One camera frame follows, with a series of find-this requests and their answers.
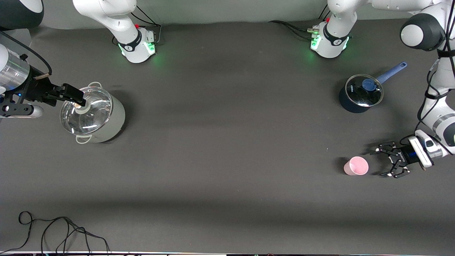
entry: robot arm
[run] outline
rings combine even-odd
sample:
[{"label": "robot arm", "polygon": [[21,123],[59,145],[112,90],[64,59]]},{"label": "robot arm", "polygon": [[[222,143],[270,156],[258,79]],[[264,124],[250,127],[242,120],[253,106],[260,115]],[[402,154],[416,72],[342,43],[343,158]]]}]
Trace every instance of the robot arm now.
[{"label": "robot arm", "polygon": [[440,0],[328,0],[332,12],[329,22],[323,21],[313,26],[321,31],[314,35],[311,50],[325,58],[335,58],[346,48],[348,35],[357,21],[359,7],[365,4],[379,10],[420,11]]},{"label": "robot arm", "polygon": [[73,0],[73,5],[80,14],[108,28],[130,62],[141,63],[155,54],[154,33],[136,28],[127,16],[135,10],[136,0]]},{"label": "robot arm", "polygon": [[[41,23],[43,14],[41,0],[0,1],[0,33],[27,48],[3,31],[36,27]],[[51,70],[44,74],[29,65],[26,58],[25,54],[19,56],[0,44],[0,118],[37,118],[43,114],[41,107],[23,104],[24,100],[51,106],[55,106],[57,100],[85,105],[83,92],[69,84],[61,87],[52,84],[48,78]]]},{"label": "robot arm", "polygon": [[418,112],[420,122],[429,127],[435,136],[416,130],[409,137],[409,144],[397,148],[394,142],[378,146],[376,153],[385,153],[392,162],[392,169],[383,175],[399,178],[410,171],[407,165],[419,163],[423,169],[434,165],[433,160],[455,154],[455,111],[446,103],[447,94],[455,89],[454,22],[451,0],[438,1],[419,11],[401,28],[402,42],[411,48],[432,51],[437,49],[439,58],[430,69],[425,101]]}]

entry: blue handle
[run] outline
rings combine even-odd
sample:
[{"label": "blue handle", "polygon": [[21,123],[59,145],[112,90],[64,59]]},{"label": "blue handle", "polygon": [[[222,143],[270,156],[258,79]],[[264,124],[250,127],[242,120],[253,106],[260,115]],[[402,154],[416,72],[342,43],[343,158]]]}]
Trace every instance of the blue handle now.
[{"label": "blue handle", "polygon": [[406,62],[402,62],[396,66],[394,66],[393,68],[391,68],[389,71],[387,71],[386,73],[380,75],[377,80],[382,84],[384,83],[385,81],[387,81],[387,79],[391,78],[394,74],[400,72],[401,70],[403,70],[405,67],[407,67],[408,64]]}]

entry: green led light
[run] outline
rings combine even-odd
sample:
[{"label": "green led light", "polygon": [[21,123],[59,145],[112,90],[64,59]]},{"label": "green led light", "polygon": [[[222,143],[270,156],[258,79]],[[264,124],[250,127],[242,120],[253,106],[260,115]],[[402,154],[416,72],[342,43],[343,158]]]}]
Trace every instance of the green led light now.
[{"label": "green led light", "polygon": [[346,38],[346,42],[344,43],[343,50],[346,49],[346,46],[348,46],[348,41],[349,41],[349,36]]},{"label": "green led light", "polygon": [[121,48],[120,44],[118,44],[118,47],[119,47],[120,50],[121,50],[121,54],[122,54],[123,56],[125,56],[125,53],[123,52],[123,49]]},{"label": "green led light", "polygon": [[150,55],[155,53],[155,44],[154,43],[144,42],[144,45]]},{"label": "green led light", "polygon": [[311,49],[317,50],[320,41],[321,41],[321,35],[318,35],[316,38],[313,39],[313,42],[311,43]]}]

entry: gray table surface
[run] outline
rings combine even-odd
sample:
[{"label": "gray table surface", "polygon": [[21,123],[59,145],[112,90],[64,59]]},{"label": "gray table surface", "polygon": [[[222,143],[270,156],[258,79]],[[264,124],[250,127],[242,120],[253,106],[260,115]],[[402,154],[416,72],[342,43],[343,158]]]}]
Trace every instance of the gray table surface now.
[{"label": "gray table surface", "polygon": [[[454,255],[454,158],[402,179],[373,175],[389,168],[385,156],[366,156],[369,175],[342,171],[414,129],[436,53],[402,45],[403,22],[359,21],[332,60],[271,23],[166,26],[142,64],[128,63],[107,29],[35,31],[52,81],[101,82],[127,124],[111,142],[78,145],[60,125],[61,103],[39,119],[3,120],[0,249],[22,244],[17,215],[29,210],[66,215],[113,251]],[[409,66],[378,107],[339,106],[351,75],[401,61]],[[39,250],[43,227],[23,250]],[[49,248],[65,233],[50,228]],[[86,250],[81,236],[70,249]]]}]

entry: plastic cup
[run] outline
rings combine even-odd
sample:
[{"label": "plastic cup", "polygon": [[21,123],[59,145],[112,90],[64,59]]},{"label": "plastic cup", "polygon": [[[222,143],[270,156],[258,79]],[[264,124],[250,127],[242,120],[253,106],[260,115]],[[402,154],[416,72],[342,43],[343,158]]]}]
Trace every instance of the plastic cup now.
[{"label": "plastic cup", "polygon": [[344,165],[344,172],[347,175],[364,175],[368,172],[368,162],[360,156],[354,156]]}]

